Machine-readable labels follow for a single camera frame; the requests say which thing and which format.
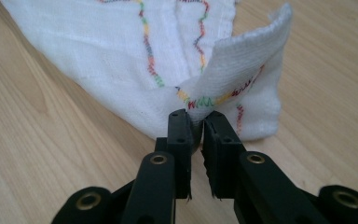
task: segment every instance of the embroidered line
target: embroidered line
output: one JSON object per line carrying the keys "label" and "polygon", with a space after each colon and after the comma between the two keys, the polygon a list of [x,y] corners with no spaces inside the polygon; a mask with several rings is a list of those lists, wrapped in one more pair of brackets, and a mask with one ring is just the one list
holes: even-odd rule
{"label": "embroidered line", "polygon": [[[110,3],[110,2],[129,2],[130,0],[99,0],[99,1],[102,3]],[[148,61],[147,71],[155,79],[156,84],[159,87],[164,87],[165,86],[164,82],[155,69],[155,58],[153,55],[152,47],[149,42],[149,24],[147,23],[147,19],[144,16],[145,4],[143,0],[135,0],[135,1],[139,4],[140,7],[139,17],[141,18],[142,25],[144,27],[144,44],[147,51],[147,61]]]}
{"label": "embroidered line", "polygon": [[243,106],[240,103],[237,103],[237,110],[238,110],[238,116],[237,116],[237,135],[240,135],[242,131],[242,116],[243,116]]}
{"label": "embroidered line", "polygon": [[197,37],[197,39],[194,40],[193,43],[194,48],[196,48],[196,50],[200,54],[200,72],[202,73],[206,65],[206,60],[205,60],[205,53],[203,49],[200,47],[199,42],[205,36],[205,26],[203,22],[208,18],[209,4],[206,0],[179,0],[179,1],[186,2],[186,3],[198,2],[198,3],[202,3],[205,6],[204,13],[202,17],[199,18],[200,36]]}
{"label": "embroidered line", "polygon": [[219,97],[212,98],[208,96],[202,96],[199,99],[192,100],[187,93],[181,90],[180,87],[176,87],[176,89],[178,90],[176,94],[181,100],[183,100],[183,102],[187,106],[187,109],[221,105],[228,98],[238,96],[244,91],[249,91],[253,87],[253,84],[257,80],[257,77],[260,76],[263,69],[264,69],[264,64],[260,67],[258,73],[255,76],[251,77],[249,80],[247,80],[242,86],[234,89],[234,91],[228,92]]}

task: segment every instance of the white cloth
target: white cloth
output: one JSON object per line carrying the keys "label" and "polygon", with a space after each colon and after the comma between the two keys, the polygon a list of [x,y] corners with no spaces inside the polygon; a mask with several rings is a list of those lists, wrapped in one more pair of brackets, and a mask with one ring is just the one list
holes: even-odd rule
{"label": "white cloth", "polygon": [[166,136],[185,108],[223,112],[241,140],[278,129],[277,83],[292,9],[230,37],[235,0],[1,0],[27,39],[135,128]]}

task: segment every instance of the multicolored stitching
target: multicolored stitching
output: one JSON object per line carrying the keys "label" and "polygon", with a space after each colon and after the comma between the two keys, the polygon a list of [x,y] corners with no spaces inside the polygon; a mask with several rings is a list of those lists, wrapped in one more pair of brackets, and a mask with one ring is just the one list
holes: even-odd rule
{"label": "multicolored stitching", "polygon": [[[99,1],[102,3],[110,3],[110,2],[128,2],[130,0],[99,0]],[[149,24],[147,23],[147,19],[144,16],[145,4],[142,0],[135,0],[135,1],[139,4],[139,6],[141,8],[139,11],[139,17],[141,18],[142,25],[144,26],[144,44],[146,47],[147,60],[148,60],[147,71],[155,79],[155,81],[159,87],[164,87],[165,86],[164,82],[163,82],[161,76],[156,72],[156,69],[155,69],[155,58],[153,55],[152,47],[149,42]]]}
{"label": "multicolored stitching", "polygon": [[190,96],[188,96],[187,93],[182,91],[180,87],[176,87],[176,89],[178,90],[176,94],[186,104],[187,109],[199,108],[201,106],[209,107],[209,106],[221,105],[228,98],[238,96],[243,91],[249,91],[253,87],[253,84],[257,80],[257,77],[259,77],[259,75],[263,72],[263,70],[264,70],[264,64],[260,67],[258,73],[255,76],[251,77],[249,80],[247,80],[242,86],[235,89],[234,91],[228,92],[216,98],[202,96],[199,99],[191,100]]}
{"label": "multicolored stitching", "polygon": [[209,4],[206,0],[179,0],[179,1],[185,2],[185,3],[197,2],[197,3],[202,3],[203,5],[205,5],[204,14],[202,15],[201,18],[199,18],[200,36],[197,37],[197,39],[193,43],[193,46],[196,48],[196,50],[200,54],[200,72],[202,73],[203,69],[205,68],[205,65],[206,65],[206,60],[205,60],[205,53],[202,50],[202,48],[200,47],[199,42],[205,36],[205,26],[204,26],[203,22],[208,18]]}
{"label": "multicolored stitching", "polygon": [[237,116],[237,135],[240,135],[242,131],[242,116],[244,113],[243,106],[240,103],[237,103],[236,105],[238,110],[238,116]]}

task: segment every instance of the white gauze fabric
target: white gauze fabric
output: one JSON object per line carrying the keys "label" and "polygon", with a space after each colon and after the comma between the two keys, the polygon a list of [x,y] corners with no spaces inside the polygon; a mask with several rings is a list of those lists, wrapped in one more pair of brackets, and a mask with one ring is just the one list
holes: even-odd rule
{"label": "white gauze fabric", "polygon": [[277,131],[277,84],[292,9],[230,37],[234,0],[1,0],[64,74],[152,138],[185,108],[223,112],[241,140]]}

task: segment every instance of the light wood tabletop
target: light wood tabletop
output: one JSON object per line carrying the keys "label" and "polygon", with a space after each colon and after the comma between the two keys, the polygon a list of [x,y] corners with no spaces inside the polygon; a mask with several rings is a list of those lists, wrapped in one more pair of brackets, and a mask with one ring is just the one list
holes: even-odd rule
{"label": "light wood tabletop", "polygon": [[[267,25],[284,2],[242,0],[234,35]],[[312,194],[358,190],[358,1],[287,2],[280,128],[244,144]],[[0,4],[0,223],[49,223],[80,189],[120,188],[154,144],[35,50]],[[212,198],[200,152],[192,164],[193,200],[177,201],[177,223],[238,223],[232,200]]]}

